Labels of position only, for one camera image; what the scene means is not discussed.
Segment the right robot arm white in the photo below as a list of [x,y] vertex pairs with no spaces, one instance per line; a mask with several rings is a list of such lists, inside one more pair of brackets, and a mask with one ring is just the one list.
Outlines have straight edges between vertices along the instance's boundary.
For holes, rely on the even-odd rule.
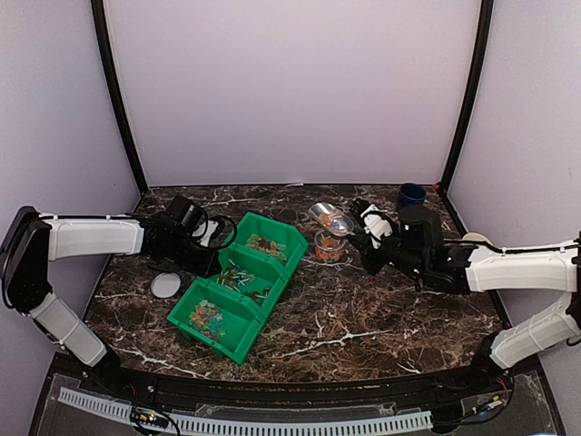
[[388,266],[414,282],[417,291],[451,295],[490,291],[559,292],[556,302],[521,323],[486,336],[463,375],[481,394],[498,375],[526,358],[580,335],[580,241],[500,248],[482,236],[447,239],[438,213],[423,205],[399,210],[391,220],[373,203],[350,207],[361,232],[349,237],[370,274]]

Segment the silver metal scoop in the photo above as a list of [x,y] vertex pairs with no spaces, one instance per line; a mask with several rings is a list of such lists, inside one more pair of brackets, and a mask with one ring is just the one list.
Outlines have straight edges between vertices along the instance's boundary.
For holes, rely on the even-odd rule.
[[315,203],[309,215],[325,231],[338,238],[347,237],[354,232],[354,223],[342,210],[330,203]]

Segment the green three-compartment candy bin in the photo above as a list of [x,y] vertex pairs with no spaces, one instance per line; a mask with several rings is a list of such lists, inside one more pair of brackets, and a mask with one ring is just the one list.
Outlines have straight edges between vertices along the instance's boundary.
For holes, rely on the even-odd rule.
[[167,321],[242,364],[309,245],[296,227],[256,213],[246,213],[227,242],[217,272],[195,279]]

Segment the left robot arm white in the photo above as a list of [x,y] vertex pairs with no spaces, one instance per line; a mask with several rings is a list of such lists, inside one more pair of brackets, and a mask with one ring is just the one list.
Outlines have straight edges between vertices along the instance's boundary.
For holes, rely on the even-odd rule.
[[26,318],[81,364],[109,396],[128,388],[127,374],[112,362],[110,347],[78,310],[87,306],[99,273],[112,256],[150,256],[206,277],[216,272],[220,250],[212,244],[225,227],[219,215],[187,208],[153,215],[65,215],[23,206],[1,243],[4,304]]

